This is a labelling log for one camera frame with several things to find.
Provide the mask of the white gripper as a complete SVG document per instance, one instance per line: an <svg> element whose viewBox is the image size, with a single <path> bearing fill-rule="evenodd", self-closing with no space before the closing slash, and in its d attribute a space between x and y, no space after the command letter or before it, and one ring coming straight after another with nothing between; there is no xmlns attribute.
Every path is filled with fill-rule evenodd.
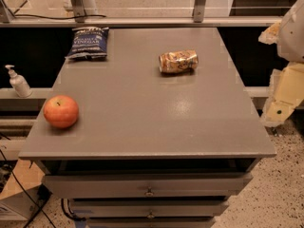
<svg viewBox="0 0 304 228"><path fill-rule="evenodd" d="M276 127L284 124L304 100L304 27L296 22L277 22L266 28L258 41L276 44L277 54L288 61L282 70L273 70L260 117L265 126Z"/></svg>

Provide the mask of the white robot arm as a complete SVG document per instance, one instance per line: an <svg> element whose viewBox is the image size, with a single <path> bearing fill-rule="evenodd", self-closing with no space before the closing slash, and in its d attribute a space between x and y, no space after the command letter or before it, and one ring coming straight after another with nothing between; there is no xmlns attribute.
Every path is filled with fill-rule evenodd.
<svg viewBox="0 0 304 228"><path fill-rule="evenodd" d="M277 127L304 101L304 0L297 0L280 22L260 34L258 41L276 44L278 56L288 61L282 70L273 70L260 117L265 126Z"/></svg>

